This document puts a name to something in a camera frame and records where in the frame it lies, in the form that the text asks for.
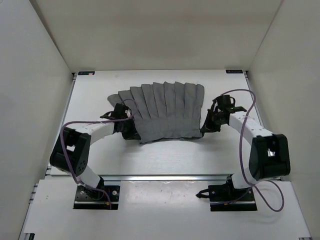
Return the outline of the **dark label sticker right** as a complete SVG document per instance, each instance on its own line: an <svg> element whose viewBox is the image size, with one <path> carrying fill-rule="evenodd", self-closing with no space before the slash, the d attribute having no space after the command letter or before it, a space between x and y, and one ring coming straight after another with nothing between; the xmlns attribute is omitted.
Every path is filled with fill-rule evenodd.
<svg viewBox="0 0 320 240"><path fill-rule="evenodd" d="M227 74L243 74L241 69L226 69L225 72Z"/></svg>

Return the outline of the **aluminium table edge rail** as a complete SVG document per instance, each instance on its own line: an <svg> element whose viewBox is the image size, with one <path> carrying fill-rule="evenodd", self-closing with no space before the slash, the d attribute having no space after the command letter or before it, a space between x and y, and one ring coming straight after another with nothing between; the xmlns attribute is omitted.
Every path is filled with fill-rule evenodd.
<svg viewBox="0 0 320 240"><path fill-rule="evenodd" d="M170 182L170 181L225 181L227 175L103 175L105 181L118 182L118 181L160 181L160 182Z"/></svg>

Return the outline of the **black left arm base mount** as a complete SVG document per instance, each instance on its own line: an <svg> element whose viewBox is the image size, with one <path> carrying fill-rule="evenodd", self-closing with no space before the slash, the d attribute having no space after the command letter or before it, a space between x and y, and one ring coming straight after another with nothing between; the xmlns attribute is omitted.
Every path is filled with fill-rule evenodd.
<svg viewBox="0 0 320 240"><path fill-rule="evenodd" d="M75 192L73 209L75 210L118 210L120 199L120 182L98 184L104 192L78 185Z"/></svg>

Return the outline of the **dark label sticker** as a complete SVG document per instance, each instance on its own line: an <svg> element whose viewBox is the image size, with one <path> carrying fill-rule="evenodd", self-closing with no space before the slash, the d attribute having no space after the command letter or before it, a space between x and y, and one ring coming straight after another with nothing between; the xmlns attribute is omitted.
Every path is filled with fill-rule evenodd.
<svg viewBox="0 0 320 240"><path fill-rule="evenodd" d="M241 69L226 69L225 72L227 74L243 74Z"/></svg>
<svg viewBox="0 0 320 240"><path fill-rule="evenodd" d="M93 76L95 71L79 71L78 76Z"/></svg>

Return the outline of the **dark label sticker left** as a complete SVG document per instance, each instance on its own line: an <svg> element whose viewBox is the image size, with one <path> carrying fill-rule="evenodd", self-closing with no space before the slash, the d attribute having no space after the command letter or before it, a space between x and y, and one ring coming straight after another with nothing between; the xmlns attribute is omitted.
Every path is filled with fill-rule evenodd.
<svg viewBox="0 0 320 240"><path fill-rule="evenodd" d="M93 76L95 71L79 71L78 76Z"/></svg>

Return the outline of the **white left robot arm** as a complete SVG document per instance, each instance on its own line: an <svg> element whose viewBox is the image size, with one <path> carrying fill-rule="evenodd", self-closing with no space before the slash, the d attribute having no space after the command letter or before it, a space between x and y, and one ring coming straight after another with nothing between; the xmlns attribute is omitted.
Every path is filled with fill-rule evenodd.
<svg viewBox="0 0 320 240"><path fill-rule="evenodd" d="M88 166L90 147L115 133L135 134L133 118L67 122L60 129L49 163L71 175L76 184L87 188L93 199L99 199L104 195L105 187L101 177Z"/></svg>

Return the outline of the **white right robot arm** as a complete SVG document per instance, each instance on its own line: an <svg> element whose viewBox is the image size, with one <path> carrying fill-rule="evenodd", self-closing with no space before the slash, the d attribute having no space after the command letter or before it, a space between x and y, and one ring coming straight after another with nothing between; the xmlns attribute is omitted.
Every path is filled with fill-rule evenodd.
<svg viewBox="0 0 320 240"><path fill-rule="evenodd" d="M224 187L224 195L236 200L247 189L260 180L287 176L291 172L288 139L284 134L275 134L247 115L243 107L207 111L201 133L215 133L222 125L240 133L239 144L246 140L250 144L248 167L240 160L240 173L230 176L230 184Z"/></svg>

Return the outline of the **grey pleated skirt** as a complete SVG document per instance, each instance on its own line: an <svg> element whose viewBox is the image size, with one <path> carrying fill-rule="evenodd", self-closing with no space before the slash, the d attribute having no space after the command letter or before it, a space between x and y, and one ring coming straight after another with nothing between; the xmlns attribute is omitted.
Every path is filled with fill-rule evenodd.
<svg viewBox="0 0 320 240"><path fill-rule="evenodd" d="M134 127L122 133L141 144L161 139L200 139L205 88L194 83L157 83L132 86L108 96L114 107L125 104L135 112Z"/></svg>

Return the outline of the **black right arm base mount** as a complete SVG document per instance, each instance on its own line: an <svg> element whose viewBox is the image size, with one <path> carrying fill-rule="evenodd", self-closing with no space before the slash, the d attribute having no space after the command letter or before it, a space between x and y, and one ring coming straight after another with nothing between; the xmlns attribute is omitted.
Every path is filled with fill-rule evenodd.
<svg viewBox="0 0 320 240"><path fill-rule="evenodd" d="M257 211L255 196L250 188L235 189L229 183L209 185L199 191L199 199L209 199L211 212L254 212Z"/></svg>

